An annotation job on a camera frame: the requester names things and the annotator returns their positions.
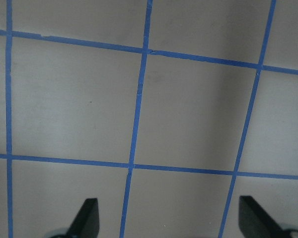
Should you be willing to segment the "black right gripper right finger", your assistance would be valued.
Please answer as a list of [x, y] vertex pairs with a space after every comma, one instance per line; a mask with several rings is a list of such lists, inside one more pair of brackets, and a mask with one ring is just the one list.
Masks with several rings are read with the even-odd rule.
[[239, 229], [245, 238], [285, 238], [283, 229], [252, 196], [239, 197]]

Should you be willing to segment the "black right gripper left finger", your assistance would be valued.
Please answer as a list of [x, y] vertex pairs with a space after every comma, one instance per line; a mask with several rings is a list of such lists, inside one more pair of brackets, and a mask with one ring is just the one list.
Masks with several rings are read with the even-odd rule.
[[84, 201], [70, 228], [68, 238], [97, 238], [100, 230], [98, 199]]

